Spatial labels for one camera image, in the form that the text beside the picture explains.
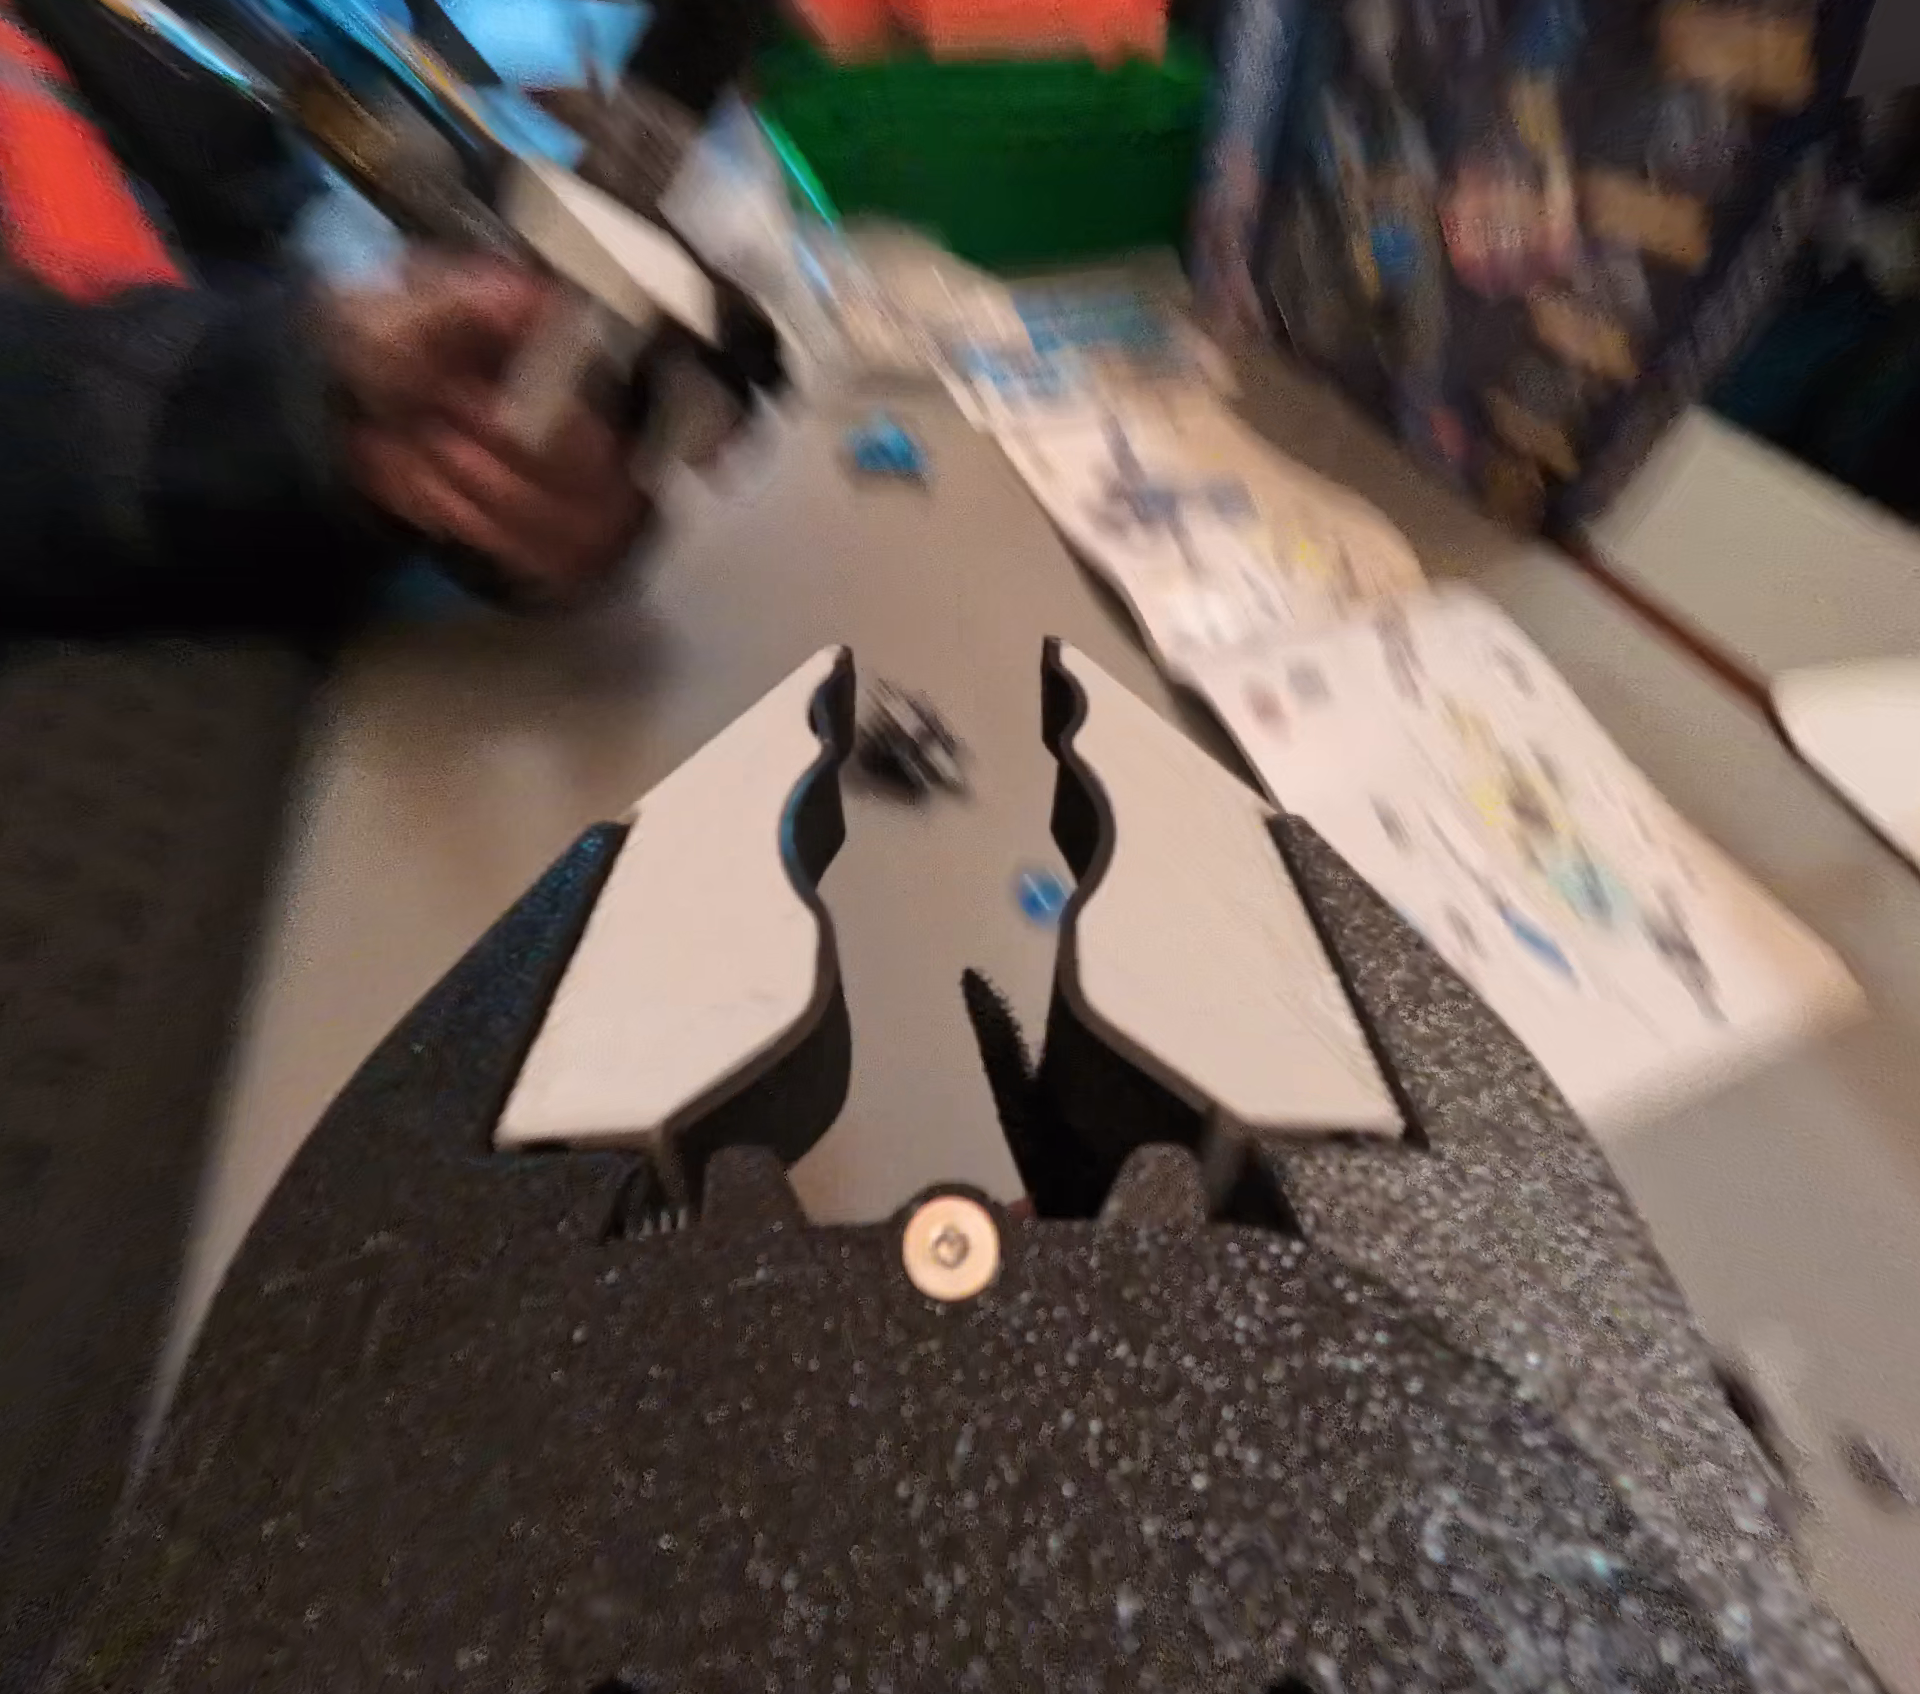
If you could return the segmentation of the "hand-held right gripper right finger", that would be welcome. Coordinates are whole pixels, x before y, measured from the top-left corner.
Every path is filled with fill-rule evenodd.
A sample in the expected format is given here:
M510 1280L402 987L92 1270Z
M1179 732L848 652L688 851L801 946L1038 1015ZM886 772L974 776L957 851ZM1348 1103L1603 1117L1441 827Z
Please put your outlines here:
M1389 1137L1406 1100L1307 914L1281 811L1072 638L1042 638L1072 869L1042 1088L1094 1151Z

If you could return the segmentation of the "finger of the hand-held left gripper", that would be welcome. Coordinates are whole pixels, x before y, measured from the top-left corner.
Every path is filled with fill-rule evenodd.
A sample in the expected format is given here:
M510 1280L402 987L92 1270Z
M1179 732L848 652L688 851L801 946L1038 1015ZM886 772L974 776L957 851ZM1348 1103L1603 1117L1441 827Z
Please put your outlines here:
M590 304L610 361L637 361L654 339L688 333L717 381L789 389L775 320L675 227L619 203L578 171L507 171L500 220Z

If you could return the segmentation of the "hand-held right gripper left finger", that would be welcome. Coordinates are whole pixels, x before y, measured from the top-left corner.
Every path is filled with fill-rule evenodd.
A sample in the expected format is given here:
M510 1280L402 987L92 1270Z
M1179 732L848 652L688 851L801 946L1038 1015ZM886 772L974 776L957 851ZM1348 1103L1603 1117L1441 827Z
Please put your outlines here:
M824 880L836 859L855 658L824 646L637 798L493 1151L619 1151L705 1181L801 1159L848 1093L848 1002Z

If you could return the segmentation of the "grey gear brick assembly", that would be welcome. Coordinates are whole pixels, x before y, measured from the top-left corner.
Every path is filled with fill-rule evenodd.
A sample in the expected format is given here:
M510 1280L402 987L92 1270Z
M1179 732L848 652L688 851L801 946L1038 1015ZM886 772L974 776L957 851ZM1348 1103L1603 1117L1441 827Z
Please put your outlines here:
M968 798L968 748L951 720L895 682L872 682L848 748L855 776L895 807Z

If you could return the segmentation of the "person's left forearm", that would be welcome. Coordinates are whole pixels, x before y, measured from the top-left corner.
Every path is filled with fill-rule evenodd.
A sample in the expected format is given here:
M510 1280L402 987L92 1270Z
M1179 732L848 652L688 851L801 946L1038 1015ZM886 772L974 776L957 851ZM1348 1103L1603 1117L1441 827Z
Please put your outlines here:
M343 468L319 292L281 276L0 292L0 631L322 633L399 573Z

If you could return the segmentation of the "white desk lamp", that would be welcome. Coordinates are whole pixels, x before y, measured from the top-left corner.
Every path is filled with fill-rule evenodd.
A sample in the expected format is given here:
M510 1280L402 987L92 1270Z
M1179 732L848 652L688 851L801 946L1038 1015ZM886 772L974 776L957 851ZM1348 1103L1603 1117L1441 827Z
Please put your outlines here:
M1774 682L1788 755L1920 869L1920 658L1812 663Z

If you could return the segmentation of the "person's left hand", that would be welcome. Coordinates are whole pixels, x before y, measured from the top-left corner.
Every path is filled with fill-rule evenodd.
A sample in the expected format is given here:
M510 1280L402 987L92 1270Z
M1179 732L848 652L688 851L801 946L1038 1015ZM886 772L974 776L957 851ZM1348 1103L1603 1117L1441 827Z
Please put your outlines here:
M654 494L602 381L572 381L534 441L521 349L563 288L500 256L410 256L389 284L322 288L322 361L343 389L354 479L439 547L529 599L590 599L654 530Z

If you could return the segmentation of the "instruction booklet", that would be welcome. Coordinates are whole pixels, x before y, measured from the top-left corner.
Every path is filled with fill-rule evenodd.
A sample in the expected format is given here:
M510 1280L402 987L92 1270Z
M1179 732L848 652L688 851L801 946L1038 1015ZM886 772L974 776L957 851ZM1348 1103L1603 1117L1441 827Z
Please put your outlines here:
M1498 599L1434 585L1210 386L990 361L974 409L1162 676L1572 1112L1612 1124L1864 1015Z

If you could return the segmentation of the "black blue brick assembly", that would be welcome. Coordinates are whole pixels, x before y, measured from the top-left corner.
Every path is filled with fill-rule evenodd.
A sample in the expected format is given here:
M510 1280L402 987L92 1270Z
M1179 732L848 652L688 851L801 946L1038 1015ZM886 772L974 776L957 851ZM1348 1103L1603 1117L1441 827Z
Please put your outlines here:
M930 450L895 415L867 415L836 436L836 458L855 479L930 488Z

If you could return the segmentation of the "green plastic bin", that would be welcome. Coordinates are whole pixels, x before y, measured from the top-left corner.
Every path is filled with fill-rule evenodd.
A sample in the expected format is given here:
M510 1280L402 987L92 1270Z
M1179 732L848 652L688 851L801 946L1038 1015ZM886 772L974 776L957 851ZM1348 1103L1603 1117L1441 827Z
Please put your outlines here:
M775 158L825 220L900 220L968 267L1094 267L1187 236L1210 66L1162 56L767 51Z

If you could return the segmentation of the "blue sticker sheet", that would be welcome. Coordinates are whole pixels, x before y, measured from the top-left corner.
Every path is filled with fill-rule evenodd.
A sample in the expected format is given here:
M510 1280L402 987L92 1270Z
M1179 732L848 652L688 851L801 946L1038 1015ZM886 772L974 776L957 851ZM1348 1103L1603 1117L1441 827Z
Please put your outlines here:
M974 429L1050 420L1227 409L1233 361L1187 304L1132 276L1015 284L995 320L951 349L951 389Z

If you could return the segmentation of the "robot kit box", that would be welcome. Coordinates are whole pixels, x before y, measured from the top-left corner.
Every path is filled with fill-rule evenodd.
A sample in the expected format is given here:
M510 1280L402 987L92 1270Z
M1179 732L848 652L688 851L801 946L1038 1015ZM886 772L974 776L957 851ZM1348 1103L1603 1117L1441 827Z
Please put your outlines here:
M1195 276L1515 530L1593 527L1802 276L1873 0L1233 0Z

